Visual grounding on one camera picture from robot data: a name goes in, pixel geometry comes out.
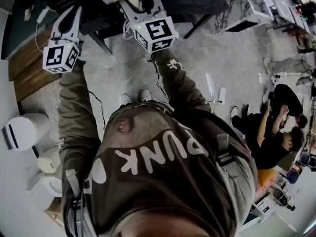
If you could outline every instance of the hand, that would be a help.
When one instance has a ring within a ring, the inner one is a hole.
[[[282,116],[284,116],[284,115],[288,114],[289,111],[290,111],[290,110],[289,110],[289,108],[288,108],[287,105],[282,105],[280,114],[281,114]]]
[[[270,99],[269,99],[269,101],[267,102],[267,108],[266,108],[266,112],[264,113],[264,116],[268,117],[270,111],[271,111],[271,106],[270,106]]]

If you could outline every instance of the white container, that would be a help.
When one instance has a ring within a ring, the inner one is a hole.
[[[48,151],[37,158],[36,164],[44,173],[55,173],[61,161],[59,157],[59,146],[52,146]]]
[[[5,126],[12,149],[26,150],[39,142],[50,129],[46,114],[27,113],[11,119]]]

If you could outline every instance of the power strip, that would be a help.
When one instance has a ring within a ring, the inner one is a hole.
[[[225,97],[226,97],[226,88],[221,87],[219,89],[219,97],[218,97],[218,101],[220,101],[219,104],[223,105],[225,103]]]

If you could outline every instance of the wooden floor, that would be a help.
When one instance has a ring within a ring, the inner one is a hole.
[[[47,46],[51,27],[37,35],[37,44],[41,50]],[[60,78],[42,67],[43,53],[40,52],[34,39],[30,40],[9,60],[9,80],[14,82],[16,101],[27,96]]]

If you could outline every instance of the floor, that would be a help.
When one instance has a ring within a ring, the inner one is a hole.
[[[183,36],[191,26],[178,24],[176,30]],[[134,39],[124,40],[121,35],[111,37],[112,56],[104,53],[90,37],[82,39],[87,84],[103,102],[106,120],[120,106],[120,96],[125,92],[136,99],[139,90],[148,89],[156,101],[167,101],[156,86],[158,77],[153,65],[147,62],[148,54]],[[226,88],[225,103],[212,104],[214,112],[226,122],[230,121],[234,105],[241,107],[248,103],[252,112],[259,110],[267,80],[263,57],[281,60],[297,54],[295,40],[281,31],[259,26],[241,33],[213,35],[207,24],[189,39],[180,37],[172,51],[207,100],[216,98],[221,86]],[[58,143],[59,90],[56,81],[22,102],[26,112],[45,112],[51,120],[49,133],[37,144],[39,154]],[[91,102],[101,135],[100,104],[93,96]]]

